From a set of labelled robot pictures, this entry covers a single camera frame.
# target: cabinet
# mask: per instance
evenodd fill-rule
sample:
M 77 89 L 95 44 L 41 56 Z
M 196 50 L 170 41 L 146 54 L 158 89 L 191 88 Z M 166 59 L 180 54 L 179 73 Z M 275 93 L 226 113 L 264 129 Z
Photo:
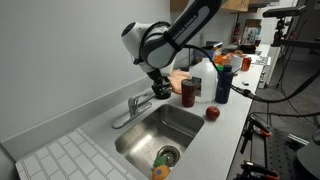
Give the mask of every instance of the cabinet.
M 227 12 L 246 12 L 248 11 L 250 0 L 228 0 L 221 6 L 222 11 Z M 170 0 L 171 12 L 182 12 L 189 0 Z

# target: faucet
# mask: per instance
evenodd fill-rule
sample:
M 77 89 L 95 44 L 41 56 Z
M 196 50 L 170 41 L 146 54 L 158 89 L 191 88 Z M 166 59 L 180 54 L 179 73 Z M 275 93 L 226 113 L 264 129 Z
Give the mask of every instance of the faucet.
M 148 110 L 152 106 L 151 102 L 148 102 L 148 101 L 152 99 L 154 96 L 155 94 L 153 93 L 152 94 L 144 93 L 144 94 L 130 97 L 128 99 L 129 113 L 126 113 L 122 115 L 120 118 L 113 121 L 112 127 L 114 129 L 122 128 L 127 123 L 131 122 L 140 114 Z M 139 99 L 142 97 L 145 97 L 145 99 L 139 103 Z

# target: blue bottle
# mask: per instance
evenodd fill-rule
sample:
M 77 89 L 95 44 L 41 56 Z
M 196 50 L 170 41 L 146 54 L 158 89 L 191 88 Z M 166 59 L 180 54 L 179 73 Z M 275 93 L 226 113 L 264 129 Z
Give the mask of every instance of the blue bottle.
M 220 104 L 226 104 L 229 99 L 233 73 L 231 65 L 224 65 L 223 71 L 220 71 L 222 77 L 218 75 L 218 86 L 215 101 Z

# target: red can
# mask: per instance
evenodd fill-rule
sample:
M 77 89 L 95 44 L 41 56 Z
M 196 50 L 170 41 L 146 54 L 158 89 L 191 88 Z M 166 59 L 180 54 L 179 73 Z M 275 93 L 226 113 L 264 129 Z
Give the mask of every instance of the red can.
M 251 57 L 243 58 L 241 71 L 249 71 L 250 65 L 251 65 Z

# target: white tile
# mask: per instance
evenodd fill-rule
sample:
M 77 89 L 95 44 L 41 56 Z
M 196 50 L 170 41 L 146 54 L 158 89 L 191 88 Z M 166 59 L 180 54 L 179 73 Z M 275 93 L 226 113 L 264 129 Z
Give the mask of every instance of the white tile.
M 98 146 L 98 144 L 95 144 L 94 147 L 96 147 L 99 150 L 99 152 L 102 155 L 104 155 L 104 157 L 106 157 L 106 158 L 109 157 L 109 154 L 105 150 L 103 150 L 100 146 Z
M 88 143 L 83 142 L 79 145 L 80 149 L 89 157 L 92 158 L 94 155 L 96 155 L 98 152 Z
M 130 174 L 130 173 L 127 173 L 126 176 L 127 176 L 130 180 L 137 180 L 137 179 L 134 178 L 134 177 L 132 176 L 132 174 Z
M 64 146 L 64 148 L 67 150 L 67 152 L 73 159 L 81 154 L 81 151 L 77 146 L 74 145 L 73 142 L 69 142 Z
M 113 169 L 113 166 L 105 160 L 101 154 L 97 154 L 92 158 L 92 161 L 97 165 L 97 167 L 106 175 L 108 174 L 111 169 Z
M 107 177 L 110 180 L 126 180 L 125 177 L 123 177 L 116 169 L 113 169 L 108 175 Z
M 80 128 L 78 128 L 77 131 L 78 131 L 80 134 L 83 134 L 83 131 L 82 131 Z
M 71 161 L 71 159 L 67 155 L 62 156 L 62 158 L 60 158 L 58 162 L 68 176 L 77 169 L 77 166 Z
M 49 146 L 49 149 L 51 150 L 53 156 L 56 159 L 59 159 L 61 156 L 65 154 L 64 150 L 61 148 L 61 146 L 57 142 L 51 144 Z
M 52 156 L 47 156 L 41 159 L 41 163 L 49 176 L 51 176 L 51 174 L 53 174 L 59 169 L 57 163 L 53 160 Z
M 62 171 L 57 171 L 52 176 L 50 176 L 50 180 L 67 180 Z
M 84 139 L 78 134 L 77 131 L 73 131 L 72 133 L 69 134 L 69 137 L 76 143 L 76 145 L 81 144 Z
M 113 165 L 115 165 L 123 174 L 127 172 L 116 160 L 114 160 L 112 157 L 109 157 L 109 160 Z
M 24 171 L 19 172 L 20 180 L 28 180 L 27 174 Z
M 47 176 L 44 175 L 43 171 L 40 171 L 31 177 L 31 180 L 46 180 L 46 179 L 47 179 Z
M 33 155 L 24 160 L 24 164 L 27 168 L 29 176 L 34 175 L 36 172 L 41 170 L 37 158 Z
M 40 149 L 36 152 L 39 159 L 46 157 L 49 154 L 49 151 L 46 147 Z
M 83 133 L 82 136 L 83 136 L 87 141 L 89 141 L 89 143 L 95 144 L 95 142 L 94 142 L 87 134 Z
M 21 164 L 20 161 L 16 163 L 16 168 L 17 168 L 17 171 L 18 171 L 18 172 L 23 171 L 23 167 L 22 167 L 22 164 Z
M 67 144 L 69 141 L 70 141 L 70 139 L 69 139 L 67 136 L 63 136 L 62 138 L 59 139 L 59 142 L 60 142 L 62 145 Z
M 83 154 L 78 156 L 75 161 L 86 175 L 94 169 L 92 163 Z
M 106 180 L 98 170 L 94 170 L 88 177 L 90 180 Z
M 83 174 L 79 170 L 76 170 L 76 172 L 72 173 L 69 176 L 69 179 L 70 180 L 86 180 L 86 178 L 83 176 Z

